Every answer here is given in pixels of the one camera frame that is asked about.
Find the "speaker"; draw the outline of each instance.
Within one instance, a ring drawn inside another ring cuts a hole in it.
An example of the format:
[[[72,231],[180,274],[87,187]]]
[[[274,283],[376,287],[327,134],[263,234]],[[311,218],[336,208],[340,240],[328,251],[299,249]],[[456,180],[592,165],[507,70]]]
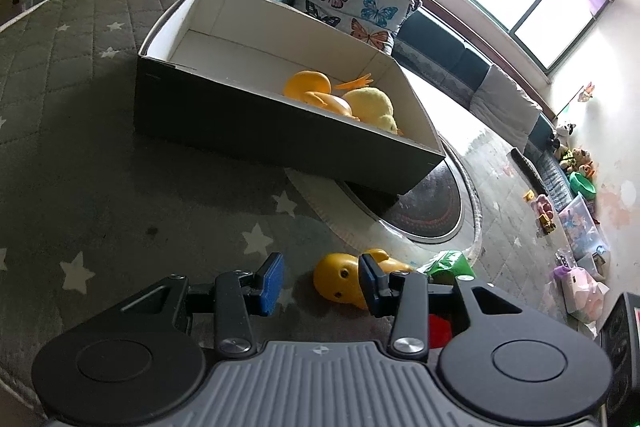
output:
[[[605,403],[610,427],[640,426],[640,296],[623,293],[600,332],[613,365]]]

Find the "gray blanket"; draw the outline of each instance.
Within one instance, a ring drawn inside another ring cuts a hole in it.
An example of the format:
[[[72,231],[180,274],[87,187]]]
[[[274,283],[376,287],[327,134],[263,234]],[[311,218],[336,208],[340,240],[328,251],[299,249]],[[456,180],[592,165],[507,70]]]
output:
[[[285,290],[258,338],[388,330],[316,295],[317,261],[354,252],[282,168],[134,133],[137,48],[174,1],[48,0],[0,32],[0,380],[31,403],[53,336],[167,274],[209,282],[270,251]]]

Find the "red object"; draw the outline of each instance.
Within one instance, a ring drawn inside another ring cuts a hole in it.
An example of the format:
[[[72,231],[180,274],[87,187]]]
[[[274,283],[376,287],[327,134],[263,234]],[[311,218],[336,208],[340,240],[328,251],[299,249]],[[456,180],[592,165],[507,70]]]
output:
[[[452,338],[449,321],[430,313],[429,347],[444,347]]]

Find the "gray ribbed plate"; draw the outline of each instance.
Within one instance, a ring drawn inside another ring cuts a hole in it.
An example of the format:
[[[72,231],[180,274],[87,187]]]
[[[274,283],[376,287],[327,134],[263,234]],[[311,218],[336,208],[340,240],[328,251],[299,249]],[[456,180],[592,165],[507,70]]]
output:
[[[425,366],[390,359],[373,342],[270,342],[252,359],[217,365],[180,410],[148,427],[482,425],[490,423],[457,409]]]

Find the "green bowl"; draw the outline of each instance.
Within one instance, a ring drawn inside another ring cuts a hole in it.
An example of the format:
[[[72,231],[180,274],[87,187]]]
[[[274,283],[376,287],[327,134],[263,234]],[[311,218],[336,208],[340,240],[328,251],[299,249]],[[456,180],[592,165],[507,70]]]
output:
[[[572,172],[569,176],[569,186],[575,194],[582,194],[584,199],[592,201],[596,197],[596,187],[580,172]]]

